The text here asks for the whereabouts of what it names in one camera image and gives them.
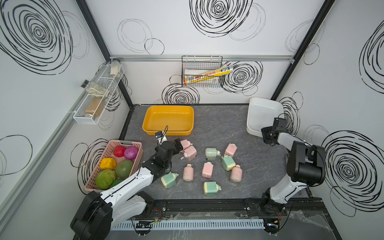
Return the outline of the white plastic tray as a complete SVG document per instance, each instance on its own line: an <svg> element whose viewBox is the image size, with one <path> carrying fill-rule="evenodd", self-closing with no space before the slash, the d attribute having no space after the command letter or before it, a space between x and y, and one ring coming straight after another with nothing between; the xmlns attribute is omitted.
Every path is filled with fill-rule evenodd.
<svg viewBox="0 0 384 240"><path fill-rule="evenodd" d="M282 116L283 113L281 103L253 97L249 102L246 130L250 135L262 138L262 128L271 127L274 118Z"/></svg>

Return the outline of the yellow plastic tray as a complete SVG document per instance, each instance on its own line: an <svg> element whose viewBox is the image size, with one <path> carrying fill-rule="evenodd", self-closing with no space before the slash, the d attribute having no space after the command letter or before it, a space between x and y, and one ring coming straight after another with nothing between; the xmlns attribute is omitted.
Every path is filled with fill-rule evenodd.
<svg viewBox="0 0 384 240"><path fill-rule="evenodd" d="M151 106L147 109L142 129L155 135L168 126L167 136L188 136L194 128L195 111L190 106Z"/></svg>

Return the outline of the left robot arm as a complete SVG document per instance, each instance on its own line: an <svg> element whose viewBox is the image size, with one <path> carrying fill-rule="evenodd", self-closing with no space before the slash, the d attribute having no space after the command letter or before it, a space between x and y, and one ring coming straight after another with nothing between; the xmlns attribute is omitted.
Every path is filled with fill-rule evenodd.
<svg viewBox="0 0 384 240"><path fill-rule="evenodd" d="M100 193L89 192L70 223L74 239L104 240L117 225L150 212L153 198L142 189L168 174L172 157L182 150L180 139L162 141L132 176Z"/></svg>

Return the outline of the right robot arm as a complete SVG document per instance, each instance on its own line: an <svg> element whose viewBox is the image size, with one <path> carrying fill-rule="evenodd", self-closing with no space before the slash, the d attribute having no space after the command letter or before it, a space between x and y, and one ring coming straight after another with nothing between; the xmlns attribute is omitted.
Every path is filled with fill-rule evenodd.
<svg viewBox="0 0 384 240"><path fill-rule="evenodd" d="M286 119L274 118L273 125L262 128L264 143L287 149L286 175L262 196L262 213L280 213L289 199L302 189L321 185L326 177L326 150L301 140L286 129Z"/></svg>

